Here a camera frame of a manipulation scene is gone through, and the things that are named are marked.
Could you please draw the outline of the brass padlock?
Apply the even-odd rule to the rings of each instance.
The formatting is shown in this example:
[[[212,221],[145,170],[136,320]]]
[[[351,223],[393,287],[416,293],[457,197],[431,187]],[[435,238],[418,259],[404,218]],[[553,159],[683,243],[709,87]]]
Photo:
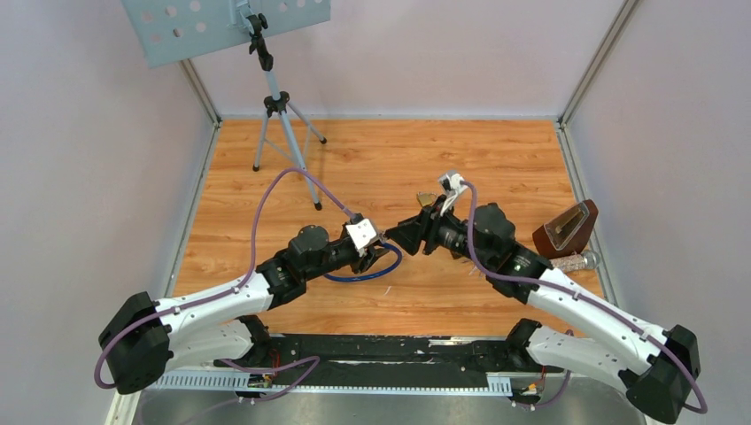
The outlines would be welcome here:
[[[415,197],[420,207],[426,207],[434,205],[438,195],[433,192],[418,192]]]

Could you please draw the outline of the blue music stand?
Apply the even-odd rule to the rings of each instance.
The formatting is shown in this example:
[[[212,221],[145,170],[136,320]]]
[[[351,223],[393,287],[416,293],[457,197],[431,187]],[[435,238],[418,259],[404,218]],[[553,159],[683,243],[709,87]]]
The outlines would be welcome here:
[[[328,1],[130,0],[122,5],[149,67],[247,45],[249,53],[258,59],[269,89],[263,101],[260,149],[272,144],[267,137],[272,118],[280,121],[288,145],[283,156],[300,169],[306,168],[307,147],[298,144],[290,118],[296,116],[303,121],[307,136],[327,142],[324,134],[291,102],[289,93],[280,88],[267,40],[328,21]]]

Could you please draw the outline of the brown wooden metronome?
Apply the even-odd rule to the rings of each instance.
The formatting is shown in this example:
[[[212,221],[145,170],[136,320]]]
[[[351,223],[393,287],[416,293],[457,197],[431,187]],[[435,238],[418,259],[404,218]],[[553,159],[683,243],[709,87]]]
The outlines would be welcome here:
[[[537,253],[547,259],[582,253],[590,241],[598,215],[599,209],[591,199],[572,205],[532,233]]]

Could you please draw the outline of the blue cable lock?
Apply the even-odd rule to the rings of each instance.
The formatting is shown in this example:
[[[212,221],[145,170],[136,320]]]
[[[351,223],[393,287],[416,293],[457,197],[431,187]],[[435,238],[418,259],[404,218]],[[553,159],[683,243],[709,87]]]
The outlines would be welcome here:
[[[386,267],[381,267],[380,269],[376,269],[376,270],[373,270],[372,268],[370,268],[364,274],[354,274],[354,273],[352,273],[352,275],[347,275],[347,276],[344,276],[344,275],[334,275],[334,274],[325,274],[323,276],[323,278],[326,279],[326,280],[328,280],[328,281],[337,282],[337,283],[356,283],[356,282],[371,281],[371,280],[374,280],[374,279],[378,279],[378,278],[384,277],[387,274],[390,274],[390,273],[394,272],[401,265],[401,263],[403,261],[403,258],[404,258],[404,254],[403,254],[402,250],[399,248],[399,265],[397,267],[391,267],[391,265],[394,262],[394,260],[393,260],[392,263],[389,264]]]

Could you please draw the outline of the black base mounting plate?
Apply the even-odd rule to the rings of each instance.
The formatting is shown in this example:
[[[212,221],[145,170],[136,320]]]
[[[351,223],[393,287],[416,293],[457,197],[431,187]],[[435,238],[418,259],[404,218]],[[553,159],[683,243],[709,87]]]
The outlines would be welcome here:
[[[504,339],[419,336],[271,336],[235,359],[240,367],[284,366],[317,356],[313,386],[480,388],[489,373],[539,376],[542,367]]]

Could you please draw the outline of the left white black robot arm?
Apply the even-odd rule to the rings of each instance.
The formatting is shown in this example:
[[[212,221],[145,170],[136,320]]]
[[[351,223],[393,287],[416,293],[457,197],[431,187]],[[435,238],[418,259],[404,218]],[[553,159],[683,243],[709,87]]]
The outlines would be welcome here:
[[[102,349],[95,382],[122,395],[145,389],[164,373],[202,362],[244,359],[264,364],[271,342],[253,332],[253,313],[301,297],[309,281],[348,267],[365,273],[394,251],[368,220],[346,225],[331,240],[320,226],[306,226],[288,246],[235,280],[188,296],[128,297],[98,337]]]

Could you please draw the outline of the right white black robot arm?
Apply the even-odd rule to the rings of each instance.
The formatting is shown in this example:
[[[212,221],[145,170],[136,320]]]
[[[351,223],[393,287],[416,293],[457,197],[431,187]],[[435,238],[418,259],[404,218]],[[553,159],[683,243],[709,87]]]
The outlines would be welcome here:
[[[509,334],[506,357],[517,369],[534,363],[587,375],[622,392],[644,415],[674,424],[701,372],[698,338],[680,324],[670,329],[633,316],[570,279],[515,240],[515,225],[495,203],[461,220],[439,205],[424,206],[386,236],[410,255],[449,250],[478,259],[486,280],[501,295],[555,315],[583,331],[562,335],[533,320]]]

